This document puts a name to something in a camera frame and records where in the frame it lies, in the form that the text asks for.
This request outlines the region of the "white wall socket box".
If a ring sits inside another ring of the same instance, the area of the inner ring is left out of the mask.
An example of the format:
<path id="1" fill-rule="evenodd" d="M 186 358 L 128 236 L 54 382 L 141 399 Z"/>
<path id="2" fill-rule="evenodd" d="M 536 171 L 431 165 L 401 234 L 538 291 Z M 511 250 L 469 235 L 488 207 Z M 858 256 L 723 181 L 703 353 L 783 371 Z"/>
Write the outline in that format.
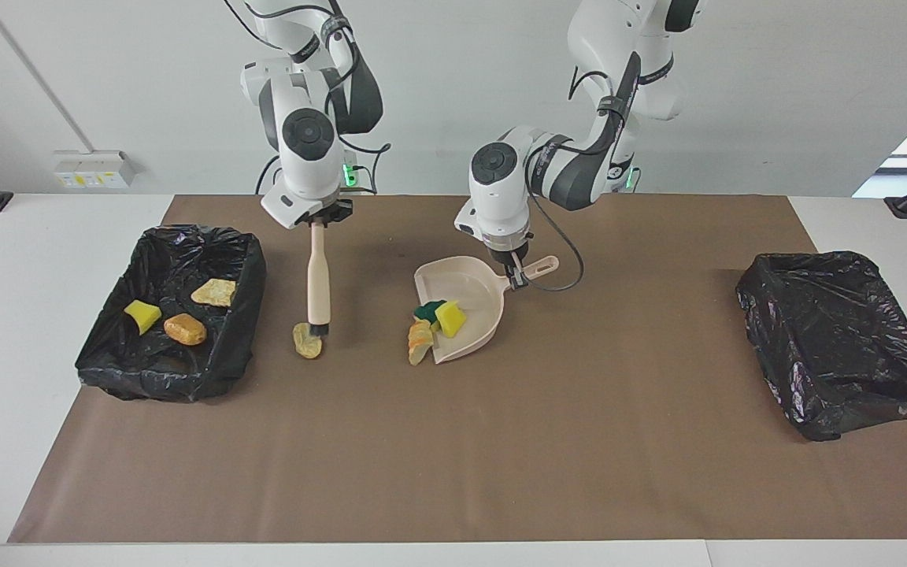
<path id="1" fill-rule="evenodd" d="M 60 150 L 51 157 L 54 177 L 65 189 L 122 191 L 130 189 L 137 177 L 135 165 L 119 150 Z"/>

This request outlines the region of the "pale yellow food piece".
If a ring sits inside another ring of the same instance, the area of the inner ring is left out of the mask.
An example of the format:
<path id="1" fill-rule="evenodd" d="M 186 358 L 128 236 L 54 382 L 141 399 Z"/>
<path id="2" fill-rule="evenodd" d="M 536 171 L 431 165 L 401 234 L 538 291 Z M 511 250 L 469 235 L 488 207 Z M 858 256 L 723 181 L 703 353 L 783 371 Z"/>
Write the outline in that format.
<path id="1" fill-rule="evenodd" d="M 408 335 L 408 362 L 415 366 L 424 360 L 426 354 L 435 345 L 433 323 L 426 319 L 415 318 Z"/>
<path id="2" fill-rule="evenodd" d="M 293 347 L 300 358 L 314 360 L 323 352 L 323 339 L 313 334 L 309 323 L 297 323 L 292 329 Z"/>

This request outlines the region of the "brown paper table mat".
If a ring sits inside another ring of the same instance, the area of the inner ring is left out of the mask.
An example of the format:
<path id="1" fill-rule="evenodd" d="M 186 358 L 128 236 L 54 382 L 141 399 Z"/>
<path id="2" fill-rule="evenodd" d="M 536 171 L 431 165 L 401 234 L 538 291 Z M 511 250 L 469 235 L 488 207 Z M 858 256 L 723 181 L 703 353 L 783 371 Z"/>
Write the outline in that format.
<path id="1" fill-rule="evenodd" d="M 412 366 L 413 273 L 476 254 L 450 197 L 362 197 L 328 230 L 324 354 L 306 236 L 258 198 L 174 198 L 167 224 L 257 236 L 254 358 L 199 403 L 76 396 L 12 543 L 907 539 L 907 421 L 811 443 L 788 424 L 735 285 L 813 251 L 787 198 L 635 195 L 558 214 L 587 262 L 518 291 L 467 358 Z"/>

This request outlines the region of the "bin lined with black bag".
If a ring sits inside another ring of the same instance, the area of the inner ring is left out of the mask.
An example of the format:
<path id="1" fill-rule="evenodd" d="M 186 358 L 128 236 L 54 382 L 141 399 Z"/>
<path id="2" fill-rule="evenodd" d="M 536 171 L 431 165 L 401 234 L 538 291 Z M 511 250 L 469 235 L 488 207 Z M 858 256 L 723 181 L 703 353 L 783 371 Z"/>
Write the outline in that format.
<path id="1" fill-rule="evenodd" d="M 764 380 L 804 439 L 907 420 L 907 316 L 870 258 L 760 254 L 735 294 Z"/>
<path id="2" fill-rule="evenodd" d="M 144 231 L 76 356 L 80 383 L 123 401 L 226 395 L 252 358 L 266 274 L 261 243 L 250 233 L 191 224 Z M 209 279 L 236 281 L 230 308 L 191 301 L 190 293 Z M 123 312 L 133 300 L 162 311 L 144 336 Z M 205 324 L 204 343 L 184 346 L 166 336 L 163 321 L 178 313 Z"/>

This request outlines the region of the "small yellow green sponge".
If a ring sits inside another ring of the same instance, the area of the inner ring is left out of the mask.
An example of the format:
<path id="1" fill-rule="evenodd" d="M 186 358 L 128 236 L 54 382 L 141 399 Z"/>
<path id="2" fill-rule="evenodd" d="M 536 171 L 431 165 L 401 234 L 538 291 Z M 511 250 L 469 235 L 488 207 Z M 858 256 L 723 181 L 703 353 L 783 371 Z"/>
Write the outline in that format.
<path id="1" fill-rule="evenodd" d="M 160 319 L 162 311 L 159 306 L 141 300 L 133 300 L 123 308 L 123 312 L 135 323 L 140 336 L 144 336 Z"/>

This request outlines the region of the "yellow notched sponge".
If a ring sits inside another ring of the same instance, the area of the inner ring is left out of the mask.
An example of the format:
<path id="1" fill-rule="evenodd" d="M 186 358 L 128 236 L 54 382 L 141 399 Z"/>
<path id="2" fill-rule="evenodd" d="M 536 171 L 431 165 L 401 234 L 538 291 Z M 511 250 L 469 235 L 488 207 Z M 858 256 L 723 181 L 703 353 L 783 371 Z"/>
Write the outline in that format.
<path id="1" fill-rule="evenodd" d="M 439 333 L 449 339 L 457 336 L 457 333 L 467 323 L 467 315 L 456 301 L 440 302 L 438 308 L 435 309 L 435 318 L 435 326 L 438 327 Z"/>

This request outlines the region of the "sliced bread loaf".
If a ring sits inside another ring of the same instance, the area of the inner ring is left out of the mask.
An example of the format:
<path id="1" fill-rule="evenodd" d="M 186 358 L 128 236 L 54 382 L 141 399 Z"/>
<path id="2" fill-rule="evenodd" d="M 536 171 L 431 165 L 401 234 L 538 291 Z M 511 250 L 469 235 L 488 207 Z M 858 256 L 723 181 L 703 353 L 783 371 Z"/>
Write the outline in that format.
<path id="1" fill-rule="evenodd" d="M 190 299 L 194 304 L 230 308 L 236 291 L 236 281 L 209 279 L 190 293 Z"/>

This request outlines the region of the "pink plastic dustpan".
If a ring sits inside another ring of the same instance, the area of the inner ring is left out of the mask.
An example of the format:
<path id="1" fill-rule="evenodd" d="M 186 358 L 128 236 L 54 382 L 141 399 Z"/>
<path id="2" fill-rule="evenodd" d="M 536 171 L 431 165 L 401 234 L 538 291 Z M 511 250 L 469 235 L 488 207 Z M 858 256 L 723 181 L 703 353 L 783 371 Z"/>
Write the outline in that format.
<path id="1" fill-rule="evenodd" d="M 433 325 L 435 364 L 464 358 L 486 346 L 498 329 L 505 295 L 511 290 L 506 276 L 499 276 L 474 256 L 450 256 L 425 263 L 416 270 L 413 281 L 419 306 L 435 300 L 456 301 L 467 315 L 464 327 L 451 339 Z"/>

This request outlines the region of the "brown bread roll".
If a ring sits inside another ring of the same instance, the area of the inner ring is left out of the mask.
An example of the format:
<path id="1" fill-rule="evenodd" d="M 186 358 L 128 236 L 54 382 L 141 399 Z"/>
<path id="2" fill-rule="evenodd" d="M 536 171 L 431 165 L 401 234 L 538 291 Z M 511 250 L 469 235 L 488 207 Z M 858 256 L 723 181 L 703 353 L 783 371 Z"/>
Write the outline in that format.
<path id="1" fill-rule="evenodd" d="M 206 341 L 208 333 L 202 321 L 189 313 L 178 313 L 163 322 L 163 331 L 167 337 L 184 346 L 197 346 Z"/>

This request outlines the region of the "beige hand brush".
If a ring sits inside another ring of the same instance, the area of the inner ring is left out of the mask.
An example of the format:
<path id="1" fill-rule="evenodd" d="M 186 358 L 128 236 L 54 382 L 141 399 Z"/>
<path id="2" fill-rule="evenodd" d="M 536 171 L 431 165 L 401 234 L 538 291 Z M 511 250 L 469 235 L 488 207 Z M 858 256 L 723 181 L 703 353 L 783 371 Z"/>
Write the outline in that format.
<path id="1" fill-rule="evenodd" d="M 310 254 L 307 262 L 307 323 L 313 336 L 328 336 L 331 323 L 330 268 L 325 255 L 325 225 L 310 224 Z"/>

